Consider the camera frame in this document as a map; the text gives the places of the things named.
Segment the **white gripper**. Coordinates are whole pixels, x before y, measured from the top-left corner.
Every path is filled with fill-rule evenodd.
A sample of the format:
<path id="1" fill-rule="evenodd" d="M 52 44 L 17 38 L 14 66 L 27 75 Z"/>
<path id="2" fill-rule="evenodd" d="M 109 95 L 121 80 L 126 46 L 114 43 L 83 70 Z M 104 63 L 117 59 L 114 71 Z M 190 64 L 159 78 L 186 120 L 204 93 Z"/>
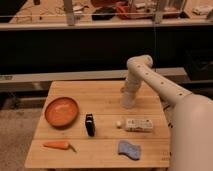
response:
<path id="1" fill-rule="evenodd" d="M 141 81 L 136 79 L 126 78 L 124 86 L 121 88 L 123 94 L 135 96 L 141 87 Z"/>

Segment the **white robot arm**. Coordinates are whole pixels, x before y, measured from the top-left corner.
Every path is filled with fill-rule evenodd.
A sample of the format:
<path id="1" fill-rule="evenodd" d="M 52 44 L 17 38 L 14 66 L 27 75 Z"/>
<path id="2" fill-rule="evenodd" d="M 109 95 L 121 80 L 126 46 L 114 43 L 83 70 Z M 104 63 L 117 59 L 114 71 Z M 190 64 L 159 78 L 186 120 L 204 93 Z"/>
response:
<path id="1" fill-rule="evenodd" d="M 154 72 L 152 65 L 149 55 L 127 61 L 122 106 L 135 105 L 136 92 L 145 81 L 173 107 L 168 171 L 213 171 L 213 100 Z"/>

